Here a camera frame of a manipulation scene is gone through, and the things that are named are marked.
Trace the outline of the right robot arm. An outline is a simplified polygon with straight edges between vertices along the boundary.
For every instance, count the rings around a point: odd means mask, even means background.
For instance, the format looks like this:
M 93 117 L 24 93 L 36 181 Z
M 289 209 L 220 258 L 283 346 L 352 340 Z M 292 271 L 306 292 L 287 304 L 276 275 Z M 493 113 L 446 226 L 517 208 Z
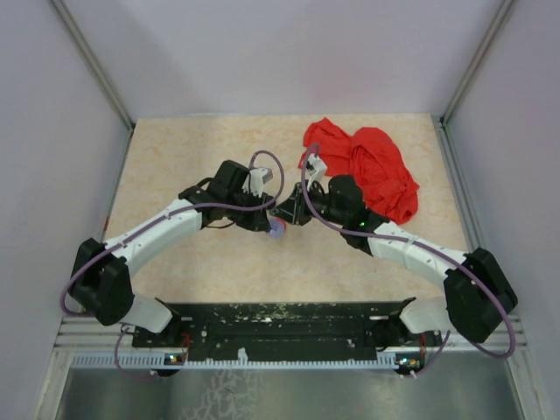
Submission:
M 326 189 L 317 182 L 296 183 L 271 213 L 298 226 L 316 219 L 339 232 L 350 247 L 397 263 L 443 291 L 441 297 L 404 304 L 390 326 L 397 344 L 411 346 L 422 333 L 439 330 L 458 333 L 478 346 L 499 326 L 515 337 L 508 316 L 518 299 L 491 252 L 447 248 L 406 232 L 366 207 L 351 176 L 332 178 Z

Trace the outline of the purple earbud charging case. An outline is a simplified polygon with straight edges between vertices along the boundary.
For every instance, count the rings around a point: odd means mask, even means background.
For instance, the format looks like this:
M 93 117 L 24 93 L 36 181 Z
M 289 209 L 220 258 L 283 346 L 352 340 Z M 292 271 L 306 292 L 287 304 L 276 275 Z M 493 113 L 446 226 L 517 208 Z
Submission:
M 284 226 L 281 219 L 269 219 L 269 230 L 267 235 L 273 239 L 280 239 L 284 235 Z

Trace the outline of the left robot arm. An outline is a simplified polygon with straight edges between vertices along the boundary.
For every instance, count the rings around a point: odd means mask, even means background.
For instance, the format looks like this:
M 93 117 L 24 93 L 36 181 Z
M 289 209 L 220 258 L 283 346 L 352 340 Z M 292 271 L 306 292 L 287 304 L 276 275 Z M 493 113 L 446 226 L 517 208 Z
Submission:
M 66 294 L 104 326 L 143 328 L 163 347 L 180 341 L 179 315 L 161 300 L 136 294 L 132 277 L 176 242 L 227 219 L 250 232 L 270 231 L 267 211 L 276 200 L 264 192 L 273 177 L 265 167 L 224 161 L 214 176 L 186 188 L 164 210 L 129 232 L 84 241 Z

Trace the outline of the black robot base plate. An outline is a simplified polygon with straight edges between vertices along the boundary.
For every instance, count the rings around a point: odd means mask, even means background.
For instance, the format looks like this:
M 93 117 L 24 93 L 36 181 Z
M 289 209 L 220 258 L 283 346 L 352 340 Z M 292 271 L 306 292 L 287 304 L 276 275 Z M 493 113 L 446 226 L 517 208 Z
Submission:
M 189 361 L 374 361 L 391 347 L 436 347 L 399 319 L 404 302 L 172 304 L 168 332 L 143 328 L 134 348 L 180 348 Z

